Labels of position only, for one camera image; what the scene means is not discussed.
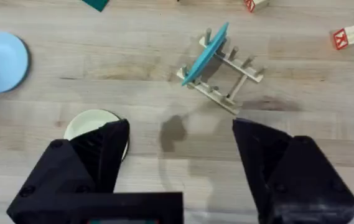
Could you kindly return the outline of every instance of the screw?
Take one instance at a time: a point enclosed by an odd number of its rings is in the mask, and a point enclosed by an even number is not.
[[[345,190],[345,187],[343,183],[341,183],[338,180],[333,180],[332,181],[332,189],[337,191],[337,192],[343,192]]]
[[[274,188],[279,193],[286,193],[287,192],[287,187],[283,184],[275,184]]]
[[[87,185],[80,185],[76,188],[76,193],[79,194],[84,194],[84,193],[89,193],[90,192],[90,187]]]
[[[35,192],[35,187],[34,186],[27,186],[22,188],[21,192],[19,192],[19,195],[21,197],[28,197],[32,195]]]
[[[54,149],[59,148],[62,145],[63,145],[63,142],[61,140],[54,140],[50,143],[50,147],[54,148]]]

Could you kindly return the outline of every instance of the teal plate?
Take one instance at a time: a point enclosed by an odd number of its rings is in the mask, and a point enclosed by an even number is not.
[[[221,46],[222,42],[226,36],[226,30],[228,29],[229,22],[226,22],[218,33],[214,36],[213,40],[207,45],[206,49],[202,52],[202,54],[197,58],[196,62],[188,72],[188,75],[182,82],[182,86],[192,82],[195,80],[199,75],[200,72],[206,67],[207,63],[213,57],[214,53],[217,49]]]

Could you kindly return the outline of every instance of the blue plate in dish rack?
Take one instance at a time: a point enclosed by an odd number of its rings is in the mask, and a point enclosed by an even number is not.
[[[192,68],[188,72],[188,75],[182,81],[182,85],[186,85],[196,79],[200,72],[206,67],[207,63],[213,57],[214,53],[221,46],[226,36],[226,30],[228,29],[229,22],[226,22],[218,33],[214,36],[213,40],[206,46],[202,54],[197,58],[196,62],[192,65]]]
[[[15,88],[29,66],[29,54],[16,36],[0,32],[0,93]]]

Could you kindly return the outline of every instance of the wood grain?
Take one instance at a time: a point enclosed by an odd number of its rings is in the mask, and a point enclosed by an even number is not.
[[[186,223],[257,223],[233,116],[175,77],[205,29],[226,21],[226,50],[269,68],[237,94],[239,116],[312,136],[354,192],[354,46],[336,51],[329,38],[354,25],[354,1],[274,0],[250,14],[240,0],[114,0],[102,13],[79,0],[0,0],[0,30],[32,59],[0,94],[0,223],[48,143],[93,108],[131,123],[117,192],[183,190]],[[239,78],[217,60],[204,74],[226,90]]]

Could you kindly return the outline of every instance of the wooden peg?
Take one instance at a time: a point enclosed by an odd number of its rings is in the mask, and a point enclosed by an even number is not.
[[[212,35],[212,30],[211,28],[207,28],[206,30],[206,35],[205,35],[205,38],[204,38],[204,44],[207,46],[208,43],[210,42],[210,37]]]
[[[195,85],[200,85],[201,83],[202,83],[202,81],[200,80],[200,77],[198,77],[197,79],[195,79],[193,81],[193,84],[195,84]]]
[[[229,54],[229,60],[233,60],[235,58],[235,55],[236,55],[237,51],[239,51],[239,48],[238,47],[233,47],[231,53]]]
[[[254,60],[254,56],[250,55],[245,62],[241,65],[241,68],[246,68],[252,61]]]
[[[259,74],[261,74],[261,73],[263,73],[264,71],[265,71],[265,67],[264,66],[261,66],[257,71],[256,71],[256,75],[259,75]]]
[[[223,40],[222,44],[220,45],[220,47],[217,49],[217,53],[218,54],[222,54],[222,48],[224,47],[226,43],[226,39]]]
[[[182,75],[184,77],[186,77],[188,75],[188,73],[187,73],[187,65],[186,64],[182,65]]]

